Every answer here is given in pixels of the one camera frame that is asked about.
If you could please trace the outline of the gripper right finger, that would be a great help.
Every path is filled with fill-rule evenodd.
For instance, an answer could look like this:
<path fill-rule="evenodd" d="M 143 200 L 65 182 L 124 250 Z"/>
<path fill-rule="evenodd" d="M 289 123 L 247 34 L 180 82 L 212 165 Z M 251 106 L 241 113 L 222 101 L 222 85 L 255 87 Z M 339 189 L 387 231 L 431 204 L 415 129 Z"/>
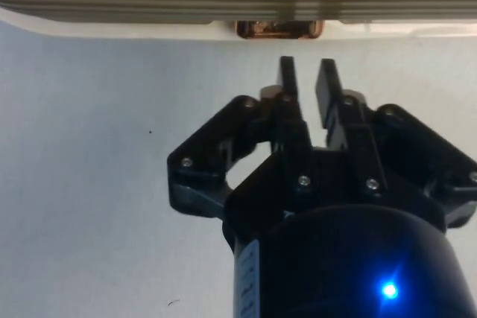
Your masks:
<path fill-rule="evenodd" d="M 336 63 L 320 62 L 315 86 L 328 149 L 343 155 L 357 203 L 390 206 L 440 229 L 476 213 L 476 161 L 396 104 L 371 109 L 343 89 Z"/>

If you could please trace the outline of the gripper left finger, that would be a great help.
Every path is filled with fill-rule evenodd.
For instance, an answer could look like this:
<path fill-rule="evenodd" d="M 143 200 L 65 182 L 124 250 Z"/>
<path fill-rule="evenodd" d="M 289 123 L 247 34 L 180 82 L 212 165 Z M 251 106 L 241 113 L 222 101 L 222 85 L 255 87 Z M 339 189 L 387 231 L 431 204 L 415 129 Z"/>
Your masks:
<path fill-rule="evenodd" d="M 277 84 L 263 88 L 259 99 L 235 97 L 169 155 L 171 207 L 223 219 L 232 193 L 228 171 L 263 142 L 271 146 L 287 200 L 313 190 L 313 147 L 298 101 L 293 57 L 280 58 Z"/>

